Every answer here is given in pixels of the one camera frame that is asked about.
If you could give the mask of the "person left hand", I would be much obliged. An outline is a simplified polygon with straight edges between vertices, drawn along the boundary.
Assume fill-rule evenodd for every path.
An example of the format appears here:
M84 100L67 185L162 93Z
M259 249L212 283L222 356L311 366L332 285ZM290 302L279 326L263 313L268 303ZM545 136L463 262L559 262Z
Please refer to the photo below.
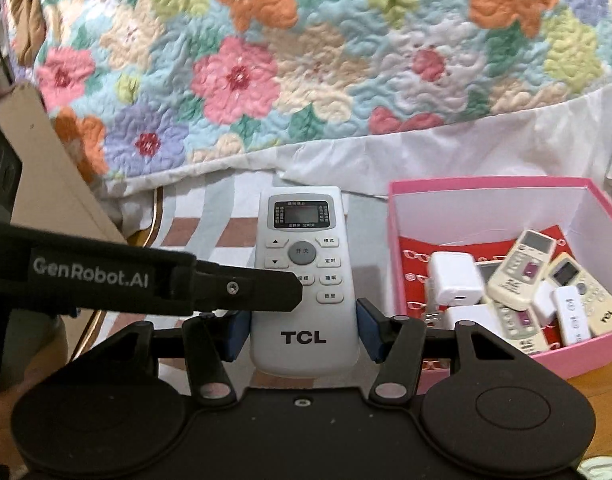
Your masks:
M67 362L67 350L59 316L22 311L0 315L0 429L16 399Z

